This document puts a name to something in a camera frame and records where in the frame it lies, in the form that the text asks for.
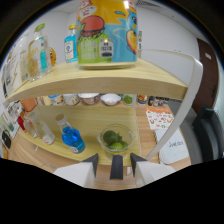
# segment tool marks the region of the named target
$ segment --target green vegetable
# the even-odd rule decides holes
[[[132,103],[132,97],[130,97],[130,96],[125,96],[125,97],[124,97],[124,102],[125,102],[126,104],[131,104],[131,103]]]
[[[122,144],[123,148],[125,148],[125,147],[127,147],[127,146],[128,146],[128,143],[127,143],[127,142],[125,142],[125,141],[121,141],[120,143]]]
[[[120,142],[115,142],[108,146],[110,149],[123,149],[123,145]]]
[[[118,142],[118,135],[112,131],[112,130],[108,130],[104,133],[103,135],[103,140],[108,144],[111,145],[115,142]]]

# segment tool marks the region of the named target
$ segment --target blue liquid bottle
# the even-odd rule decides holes
[[[64,40],[65,61],[67,63],[77,61],[76,39],[75,39],[75,24],[68,27],[69,36]]]
[[[72,128],[67,122],[64,114],[59,114],[55,118],[57,124],[60,126],[62,132],[62,141],[69,147],[73,153],[81,153],[85,149],[85,143],[79,131]]]

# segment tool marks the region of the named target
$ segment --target white bottle cap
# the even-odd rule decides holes
[[[63,125],[67,122],[67,118],[64,114],[58,114],[55,118],[58,125]]]
[[[36,113],[35,112],[31,112],[29,114],[29,118],[30,118],[31,121],[35,121],[37,119]]]

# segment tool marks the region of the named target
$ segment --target clear glass bowl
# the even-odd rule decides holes
[[[125,147],[121,148],[121,149],[112,149],[110,146],[110,148],[108,147],[108,143],[106,143],[104,141],[104,133],[112,130],[114,131],[116,134],[119,133],[119,136],[122,137],[122,141],[125,141],[127,144]],[[103,130],[99,133],[99,135],[97,136],[97,140],[100,143],[101,147],[108,153],[113,154],[113,155],[118,155],[118,154],[123,154],[125,153],[133,144],[135,138],[135,134],[126,126],[122,125],[122,124],[111,124],[106,126],[105,128],[103,128]]]

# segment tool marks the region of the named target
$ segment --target white shelf bracket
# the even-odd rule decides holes
[[[175,119],[173,120],[172,124],[166,131],[166,133],[163,135],[161,140],[157,143],[157,145],[154,147],[154,149],[146,156],[146,160],[150,160],[155,154],[157,154],[160,149],[169,141],[169,139],[173,136],[175,131],[179,128],[183,120],[185,119],[187,113],[189,112],[192,103],[194,101],[194,98],[198,92],[198,89],[200,87],[202,74],[203,74],[203,65],[201,62],[199,62],[196,58],[194,58],[192,55],[183,54],[179,52],[173,52],[173,51],[166,51],[166,50],[154,50],[149,49],[149,51],[160,51],[165,53],[172,53],[172,54],[178,54],[182,55],[184,57],[190,58],[194,62],[193,66],[193,72],[190,84],[188,86],[188,90],[185,94],[184,100],[177,111],[177,114],[175,116]]]

